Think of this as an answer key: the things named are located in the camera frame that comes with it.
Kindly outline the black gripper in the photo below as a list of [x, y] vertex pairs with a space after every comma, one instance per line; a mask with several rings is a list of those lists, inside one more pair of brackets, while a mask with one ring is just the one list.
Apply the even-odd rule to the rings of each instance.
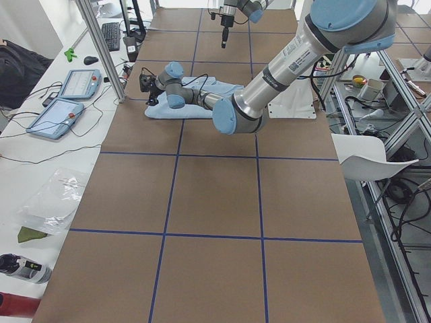
[[220, 24], [224, 27], [222, 30], [222, 41], [221, 41], [222, 48], [226, 48], [228, 36], [229, 36], [229, 28], [231, 28], [234, 25], [234, 18], [235, 18], [235, 15], [231, 15], [231, 14], [223, 13], [221, 15]]
[[155, 79], [148, 81], [149, 98], [146, 104], [148, 106], [156, 106], [158, 104], [158, 96], [162, 93], [162, 90], [156, 85]]

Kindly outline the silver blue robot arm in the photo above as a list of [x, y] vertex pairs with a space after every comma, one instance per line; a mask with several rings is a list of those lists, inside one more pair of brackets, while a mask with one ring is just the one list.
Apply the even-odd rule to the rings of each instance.
[[223, 27], [222, 30], [222, 42], [221, 47], [225, 48], [228, 36], [229, 28], [234, 25], [236, 10], [243, 13], [248, 21], [256, 24], [263, 16], [263, 12], [272, 4], [272, 0], [262, 1], [250, 1], [250, 0], [227, 0], [224, 1], [219, 9], [218, 14], [221, 16], [220, 25]]
[[150, 106], [158, 103], [160, 94], [166, 94], [172, 109], [194, 104], [210, 110], [215, 128], [223, 134], [255, 133], [265, 123], [268, 103], [323, 55], [339, 50], [360, 54], [390, 47], [396, 19], [396, 1], [313, 1], [296, 37], [245, 88], [229, 98], [185, 87], [183, 67], [174, 61], [159, 75], [141, 74], [140, 90], [149, 93]]

